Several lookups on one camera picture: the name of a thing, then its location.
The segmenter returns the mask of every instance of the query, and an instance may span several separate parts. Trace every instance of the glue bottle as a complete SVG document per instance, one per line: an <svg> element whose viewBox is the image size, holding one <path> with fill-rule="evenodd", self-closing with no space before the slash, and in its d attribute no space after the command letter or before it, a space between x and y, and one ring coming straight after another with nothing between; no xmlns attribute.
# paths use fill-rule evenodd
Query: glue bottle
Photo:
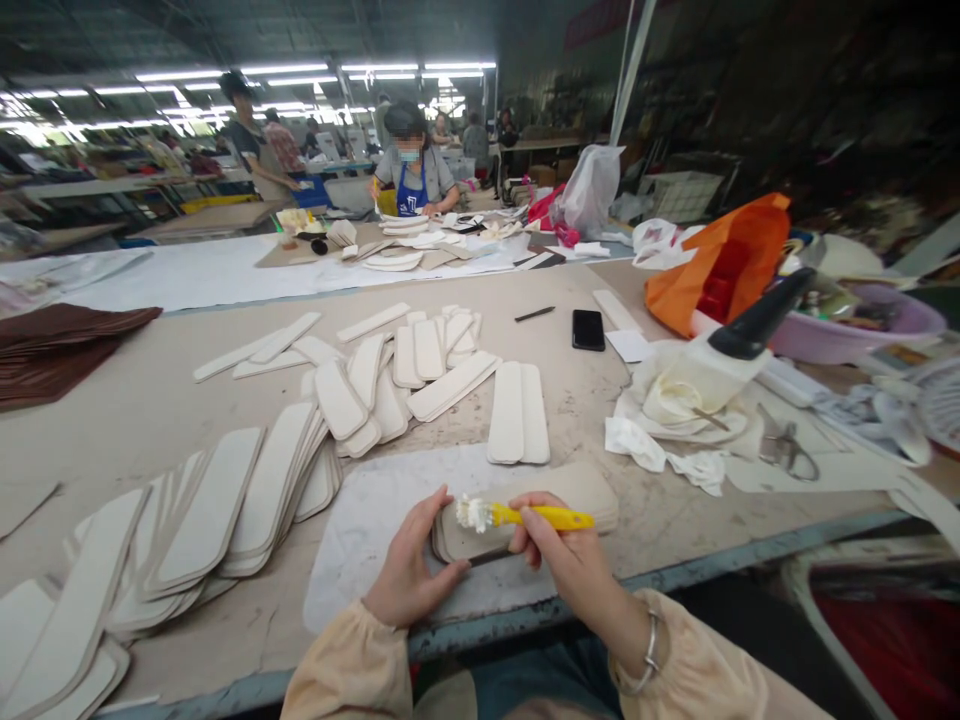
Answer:
<svg viewBox="0 0 960 720"><path fill-rule="evenodd" d="M729 325L697 335L651 386L643 412L661 424L713 415L763 369L772 353L767 342L813 283L816 271L803 268L781 280Z"/></svg>

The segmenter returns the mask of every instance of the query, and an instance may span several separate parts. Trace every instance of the brown leather stack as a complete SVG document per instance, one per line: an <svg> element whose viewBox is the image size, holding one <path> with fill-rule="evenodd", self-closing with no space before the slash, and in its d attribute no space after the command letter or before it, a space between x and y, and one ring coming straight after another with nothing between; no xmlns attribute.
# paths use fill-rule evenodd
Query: brown leather stack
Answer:
<svg viewBox="0 0 960 720"><path fill-rule="evenodd" d="M56 402L161 312L60 303L0 320L0 411Z"/></svg>

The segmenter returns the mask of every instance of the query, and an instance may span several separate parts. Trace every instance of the bracelet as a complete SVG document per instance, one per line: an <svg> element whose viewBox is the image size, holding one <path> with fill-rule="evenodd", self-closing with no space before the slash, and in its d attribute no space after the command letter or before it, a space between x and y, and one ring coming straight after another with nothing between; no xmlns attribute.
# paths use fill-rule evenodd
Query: bracelet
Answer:
<svg viewBox="0 0 960 720"><path fill-rule="evenodd" d="M647 646L647 654L643 658L647 669L644 671L643 677L639 680L634 680L629 675L621 677L623 684L626 685L627 694L631 696L639 695L646 684L650 682L651 678L660 672L660 666L657 664L655 655L657 651L657 625L660 623L661 618L656 610L649 605L647 606L647 615L650 616L650 644Z"/></svg>

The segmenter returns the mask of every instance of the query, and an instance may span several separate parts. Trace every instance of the brush handle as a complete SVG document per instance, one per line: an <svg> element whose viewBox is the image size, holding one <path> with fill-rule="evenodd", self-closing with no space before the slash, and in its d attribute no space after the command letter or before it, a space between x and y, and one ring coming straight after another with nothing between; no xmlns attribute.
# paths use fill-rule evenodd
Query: brush handle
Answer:
<svg viewBox="0 0 960 720"><path fill-rule="evenodd" d="M493 519L496 525L512 523L514 525L523 525L523 518L516 510L511 510L505 505L494 504ZM535 513L550 523L554 530L583 530L596 526L592 515L579 513L567 508L551 507L540 505L531 507Z"/></svg>

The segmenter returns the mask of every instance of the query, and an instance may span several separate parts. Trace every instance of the orange plastic bag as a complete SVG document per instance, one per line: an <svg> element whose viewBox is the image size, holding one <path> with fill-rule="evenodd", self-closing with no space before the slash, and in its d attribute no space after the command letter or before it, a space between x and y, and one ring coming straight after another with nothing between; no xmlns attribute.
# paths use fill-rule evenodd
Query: orange plastic bag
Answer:
<svg viewBox="0 0 960 720"><path fill-rule="evenodd" d="M690 337L690 316L702 310L724 325L763 294L790 233L790 198L771 193L714 220L689 238L698 248L686 265L647 281L647 308L663 324Z"/></svg>

